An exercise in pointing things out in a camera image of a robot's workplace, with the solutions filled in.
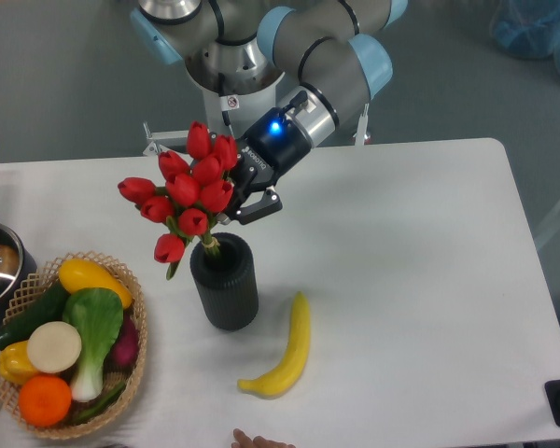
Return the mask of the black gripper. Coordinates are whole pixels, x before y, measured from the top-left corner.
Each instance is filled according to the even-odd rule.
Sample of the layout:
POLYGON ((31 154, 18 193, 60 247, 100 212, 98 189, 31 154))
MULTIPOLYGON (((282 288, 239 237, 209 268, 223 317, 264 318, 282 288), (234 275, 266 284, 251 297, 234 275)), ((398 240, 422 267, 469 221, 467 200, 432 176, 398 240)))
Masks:
MULTIPOLYGON (((209 137, 212 146, 224 141, 223 133, 210 132, 209 137)), ((312 149, 301 130, 279 107, 273 107, 251 125, 237 144, 241 158, 230 174, 236 194, 263 193, 256 203, 220 213, 218 223, 223 225, 232 221, 246 225, 279 212, 283 205, 274 186, 312 149)))

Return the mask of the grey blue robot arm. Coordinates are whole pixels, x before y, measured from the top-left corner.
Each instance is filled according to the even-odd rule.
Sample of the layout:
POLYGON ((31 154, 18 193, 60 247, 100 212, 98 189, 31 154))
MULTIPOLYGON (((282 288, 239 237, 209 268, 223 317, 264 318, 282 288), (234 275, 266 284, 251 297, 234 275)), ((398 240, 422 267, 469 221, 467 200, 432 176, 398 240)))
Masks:
POLYGON ((201 90, 212 135, 231 133, 238 164, 220 222, 247 224, 281 209, 279 178, 392 78, 375 33, 403 1, 141 1, 130 20, 162 63, 182 63, 201 90))

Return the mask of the person hand bottom edge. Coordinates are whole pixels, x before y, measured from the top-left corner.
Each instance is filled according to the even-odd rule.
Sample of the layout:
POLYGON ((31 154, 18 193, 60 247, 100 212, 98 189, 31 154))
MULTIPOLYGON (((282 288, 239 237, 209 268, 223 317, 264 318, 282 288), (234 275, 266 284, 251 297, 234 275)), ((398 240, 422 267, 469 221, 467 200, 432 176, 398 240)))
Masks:
POLYGON ((231 448, 295 448, 292 443, 274 441, 260 435, 251 438, 239 428, 235 428, 232 435, 234 441, 231 443, 231 448))

